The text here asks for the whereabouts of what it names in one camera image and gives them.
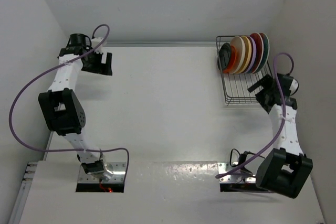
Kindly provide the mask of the red teal floral plate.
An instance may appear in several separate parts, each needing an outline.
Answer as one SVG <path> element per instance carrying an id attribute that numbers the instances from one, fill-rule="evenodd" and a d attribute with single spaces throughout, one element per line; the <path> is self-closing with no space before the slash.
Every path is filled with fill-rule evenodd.
<path id="1" fill-rule="evenodd" d="M 264 43 L 260 33 L 252 33 L 250 37 L 255 41 L 256 44 L 256 58 L 255 62 L 250 70 L 250 73 L 255 73 L 261 64 L 264 53 Z"/>
<path id="2" fill-rule="evenodd" d="M 268 57 L 269 57 L 269 52 L 270 52 L 270 43 L 269 43 L 269 38 L 266 34 L 260 33 L 262 40 L 263 40 L 263 46 L 264 46 L 264 52 L 263 52 L 263 57 L 260 62 L 260 65 L 258 67 L 258 72 L 260 72 L 265 64 L 267 63 Z"/>

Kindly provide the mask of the purple plate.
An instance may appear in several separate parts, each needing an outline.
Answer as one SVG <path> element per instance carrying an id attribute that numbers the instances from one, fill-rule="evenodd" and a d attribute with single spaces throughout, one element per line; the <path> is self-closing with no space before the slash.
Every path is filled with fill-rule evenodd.
<path id="1" fill-rule="evenodd" d="M 245 73 L 249 73 L 255 63 L 255 60 L 256 60 L 256 53 L 257 53 L 257 46 L 256 46 L 256 43 L 255 43 L 255 40 L 253 39 L 252 36 L 248 36 L 248 39 L 250 40 L 251 42 L 251 48 L 252 48 L 252 53 L 251 53 L 251 59 L 250 59 L 250 62 L 248 64 L 248 67 L 245 71 Z"/>

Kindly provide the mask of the orange plate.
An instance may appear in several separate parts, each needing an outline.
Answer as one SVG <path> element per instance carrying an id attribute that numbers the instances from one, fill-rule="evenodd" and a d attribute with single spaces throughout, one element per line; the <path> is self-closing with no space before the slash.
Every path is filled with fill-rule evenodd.
<path id="1" fill-rule="evenodd" d="M 230 73 L 230 71 L 232 71 L 233 69 L 233 66 L 236 62 L 236 48 L 234 46 L 230 46 L 231 48 L 231 54 L 230 54 L 230 59 L 229 59 L 229 62 L 228 62 L 228 65 L 223 69 L 223 73 Z"/>

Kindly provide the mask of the tan plate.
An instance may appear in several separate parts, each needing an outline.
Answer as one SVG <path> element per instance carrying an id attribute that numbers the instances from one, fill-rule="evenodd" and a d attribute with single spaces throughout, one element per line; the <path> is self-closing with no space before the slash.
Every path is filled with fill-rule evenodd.
<path id="1" fill-rule="evenodd" d="M 243 64 L 241 68 L 239 69 L 239 73 L 243 73 L 247 69 L 250 59 L 251 59 L 251 54 L 252 54 L 252 45 L 251 45 L 249 38 L 247 36 L 241 36 L 241 38 L 243 39 L 243 42 L 245 45 L 245 55 L 244 55 Z"/>

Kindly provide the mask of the cream plate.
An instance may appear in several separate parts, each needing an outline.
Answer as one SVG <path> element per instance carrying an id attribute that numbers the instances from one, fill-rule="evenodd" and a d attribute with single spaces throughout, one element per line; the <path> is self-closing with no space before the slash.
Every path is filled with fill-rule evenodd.
<path id="1" fill-rule="evenodd" d="M 237 73 L 237 71 L 241 68 L 244 62 L 245 49 L 246 49 L 245 43 L 241 36 L 235 36 L 231 40 L 230 45 L 233 46 L 236 50 L 236 60 L 229 73 Z"/>

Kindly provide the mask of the black plate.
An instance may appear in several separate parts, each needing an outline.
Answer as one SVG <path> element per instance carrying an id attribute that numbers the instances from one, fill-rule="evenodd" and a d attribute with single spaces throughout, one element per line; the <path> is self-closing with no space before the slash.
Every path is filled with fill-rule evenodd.
<path id="1" fill-rule="evenodd" d="M 218 57 L 217 57 L 217 67 L 222 72 L 224 72 L 224 70 L 228 67 L 231 54 L 232 54 L 232 50 L 230 47 L 230 43 L 224 43 L 221 46 L 218 52 Z"/>

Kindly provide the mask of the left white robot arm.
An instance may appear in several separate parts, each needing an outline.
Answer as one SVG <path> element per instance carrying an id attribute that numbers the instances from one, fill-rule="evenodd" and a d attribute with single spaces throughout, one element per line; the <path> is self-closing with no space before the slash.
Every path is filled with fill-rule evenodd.
<path id="1" fill-rule="evenodd" d="M 47 92 L 40 93 L 38 102 L 47 127 L 65 138 L 77 152 L 84 172 L 98 180 L 108 181 L 113 167 L 100 149 L 86 139 L 85 111 L 75 94 L 81 71 L 111 76 L 112 54 L 102 62 L 104 39 L 72 34 L 59 53 L 59 68 Z"/>

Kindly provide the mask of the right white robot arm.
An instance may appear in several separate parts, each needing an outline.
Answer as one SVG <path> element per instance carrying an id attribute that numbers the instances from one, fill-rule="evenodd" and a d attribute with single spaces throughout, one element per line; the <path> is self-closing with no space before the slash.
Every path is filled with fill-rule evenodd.
<path id="1" fill-rule="evenodd" d="M 275 141 L 273 149 L 258 167 L 256 173 L 256 186 L 280 195 L 296 198 L 307 178 L 309 177 L 313 162 L 300 147 L 296 115 L 297 102 L 290 95 L 296 89 L 297 81 L 288 74 L 277 74 L 286 111 L 283 111 L 280 91 L 275 78 L 265 75 L 248 88 L 249 92 L 257 88 L 256 100 L 268 113 Z"/>

